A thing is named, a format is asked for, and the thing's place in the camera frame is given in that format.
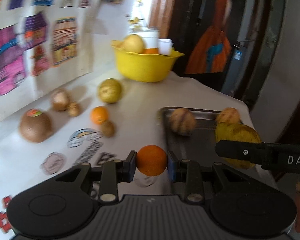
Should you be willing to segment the large brown kiwi fruit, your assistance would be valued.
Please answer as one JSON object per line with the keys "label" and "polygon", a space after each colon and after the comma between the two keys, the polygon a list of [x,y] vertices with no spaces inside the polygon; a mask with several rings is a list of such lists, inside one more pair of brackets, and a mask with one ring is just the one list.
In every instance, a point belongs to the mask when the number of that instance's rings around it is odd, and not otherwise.
{"label": "large brown kiwi fruit", "polygon": [[21,117],[19,132],[30,142],[43,142],[53,134],[51,118],[41,110],[29,109]]}

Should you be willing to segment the yellow flowers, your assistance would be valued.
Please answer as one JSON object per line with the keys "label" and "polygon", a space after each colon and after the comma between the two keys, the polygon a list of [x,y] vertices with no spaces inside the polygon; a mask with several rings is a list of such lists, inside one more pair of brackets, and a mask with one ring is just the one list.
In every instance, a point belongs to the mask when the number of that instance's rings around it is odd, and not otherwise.
{"label": "yellow flowers", "polygon": [[148,23],[143,15],[143,1],[137,0],[134,3],[132,13],[125,14],[125,18],[128,21],[130,33],[146,29],[148,27]]}

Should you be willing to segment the small brown kiwi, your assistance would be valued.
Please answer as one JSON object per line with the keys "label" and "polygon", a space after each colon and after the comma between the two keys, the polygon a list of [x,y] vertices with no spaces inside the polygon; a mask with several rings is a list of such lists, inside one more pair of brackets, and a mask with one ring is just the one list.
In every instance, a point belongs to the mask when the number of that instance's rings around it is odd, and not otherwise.
{"label": "small brown kiwi", "polygon": [[81,106],[77,102],[70,102],[68,105],[68,115],[72,118],[77,117],[81,114]]}

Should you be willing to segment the dark door frame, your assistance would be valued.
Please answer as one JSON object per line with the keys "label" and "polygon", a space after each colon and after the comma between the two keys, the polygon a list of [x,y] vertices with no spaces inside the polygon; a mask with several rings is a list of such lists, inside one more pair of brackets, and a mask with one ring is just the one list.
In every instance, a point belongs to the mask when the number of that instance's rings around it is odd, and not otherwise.
{"label": "dark door frame", "polygon": [[246,0],[237,43],[222,87],[253,109],[280,39],[286,0]]}

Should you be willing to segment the portrait painting orange dress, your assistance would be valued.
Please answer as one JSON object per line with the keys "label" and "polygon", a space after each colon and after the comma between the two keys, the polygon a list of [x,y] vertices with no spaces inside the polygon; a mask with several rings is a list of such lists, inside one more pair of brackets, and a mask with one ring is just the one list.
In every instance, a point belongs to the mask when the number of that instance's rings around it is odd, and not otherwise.
{"label": "portrait painting orange dress", "polygon": [[226,35],[232,0],[216,0],[213,20],[201,36],[187,63],[185,74],[223,72],[231,46]]}

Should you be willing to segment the metal tray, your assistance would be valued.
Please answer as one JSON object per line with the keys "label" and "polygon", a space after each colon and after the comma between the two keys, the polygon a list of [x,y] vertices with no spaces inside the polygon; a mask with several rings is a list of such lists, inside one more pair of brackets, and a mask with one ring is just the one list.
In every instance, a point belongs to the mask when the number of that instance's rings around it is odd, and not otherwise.
{"label": "metal tray", "polygon": [[228,164],[215,152],[215,119],[218,111],[191,108],[196,119],[196,127],[189,135],[179,135],[170,129],[170,116],[177,107],[163,107],[158,110],[167,151],[172,151],[178,159],[190,159],[201,166],[210,167],[215,162]]}

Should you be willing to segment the small brown fruit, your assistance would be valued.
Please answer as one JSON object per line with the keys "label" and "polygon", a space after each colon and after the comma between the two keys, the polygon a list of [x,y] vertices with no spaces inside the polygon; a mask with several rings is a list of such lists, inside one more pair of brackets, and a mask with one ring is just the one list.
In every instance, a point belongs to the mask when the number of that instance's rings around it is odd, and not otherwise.
{"label": "small brown fruit", "polygon": [[106,120],[100,124],[100,130],[102,134],[108,138],[113,137],[116,133],[115,125],[109,120]]}

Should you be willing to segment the yellow plastic bowl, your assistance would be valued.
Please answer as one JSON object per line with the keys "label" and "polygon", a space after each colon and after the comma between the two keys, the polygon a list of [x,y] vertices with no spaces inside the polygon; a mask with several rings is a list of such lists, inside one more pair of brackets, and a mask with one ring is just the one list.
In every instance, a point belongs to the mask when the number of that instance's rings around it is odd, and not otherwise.
{"label": "yellow plastic bowl", "polygon": [[112,40],[117,70],[124,77],[139,82],[160,82],[170,74],[176,60],[182,56],[176,50],[170,56],[160,54],[138,54],[120,48],[121,41]]}

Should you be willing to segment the white folded paper in bowl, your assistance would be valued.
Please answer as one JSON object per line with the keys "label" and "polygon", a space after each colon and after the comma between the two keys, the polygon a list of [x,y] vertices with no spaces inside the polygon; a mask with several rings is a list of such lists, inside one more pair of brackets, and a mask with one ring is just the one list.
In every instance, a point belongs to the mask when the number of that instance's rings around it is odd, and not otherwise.
{"label": "white folded paper in bowl", "polygon": [[170,39],[159,39],[158,41],[158,51],[159,54],[170,56],[173,47],[173,42]]}

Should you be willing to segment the pale yellow pear in bowl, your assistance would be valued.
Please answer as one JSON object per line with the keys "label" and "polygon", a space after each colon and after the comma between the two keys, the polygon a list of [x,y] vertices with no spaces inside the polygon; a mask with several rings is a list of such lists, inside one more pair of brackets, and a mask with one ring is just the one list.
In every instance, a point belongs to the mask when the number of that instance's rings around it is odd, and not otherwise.
{"label": "pale yellow pear in bowl", "polygon": [[142,54],[145,49],[145,43],[139,35],[131,34],[125,37],[120,47],[127,52]]}

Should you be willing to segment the small orange mandarin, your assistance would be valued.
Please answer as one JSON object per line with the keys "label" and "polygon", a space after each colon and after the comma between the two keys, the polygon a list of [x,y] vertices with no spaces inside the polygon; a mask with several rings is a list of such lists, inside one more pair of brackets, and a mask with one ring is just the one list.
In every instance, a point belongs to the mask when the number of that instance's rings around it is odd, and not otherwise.
{"label": "small orange mandarin", "polygon": [[90,112],[90,120],[100,125],[109,119],[109,112],[106,107],[98,106],[91,110]]}

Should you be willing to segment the brown wooden post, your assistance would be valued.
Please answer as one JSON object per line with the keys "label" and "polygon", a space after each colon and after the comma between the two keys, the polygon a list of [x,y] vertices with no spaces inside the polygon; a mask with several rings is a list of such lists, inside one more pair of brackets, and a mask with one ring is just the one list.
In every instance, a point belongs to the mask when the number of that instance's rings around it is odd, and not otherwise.
{"label": "brown wooden post", "polygon": [[152,0],[149,26],[159,30],[160,38],[167,38],[175,0]]}

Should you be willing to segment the white printed tablecloth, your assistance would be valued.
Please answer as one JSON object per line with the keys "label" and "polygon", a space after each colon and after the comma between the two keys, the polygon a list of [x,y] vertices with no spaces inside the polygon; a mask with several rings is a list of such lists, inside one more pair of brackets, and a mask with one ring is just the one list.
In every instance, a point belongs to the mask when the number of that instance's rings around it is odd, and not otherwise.
{"label": "white printed tablecloth", "polygon": [[[97,88],[108,78],[121,81],[122,99],[108,105],[116,133],[106,138],[90,119],[93,108],[102,103]],[[233,107],[240,112],[245,125],[251,126],[247,106],[198,81],[171,73],[159,83],[142,83],[124,79],[111,70],[93,80],[82,77],[67,86],[78,101],[82,113],[70,117],[51,109],[48,96],[33,102],[32,109],[45,111],[53,124],[53,135],[41,143],[25,140],[19,133],[24,109],[0,123],[0,239],[11,239],[13,231],[6,219],[5,203],[19,192],[59,174],[80,161],[92,165],[110,158],[125,159],[130,151],[147,145],[165,147],[160,110],[163,107],[189,107],[221,111]]]}

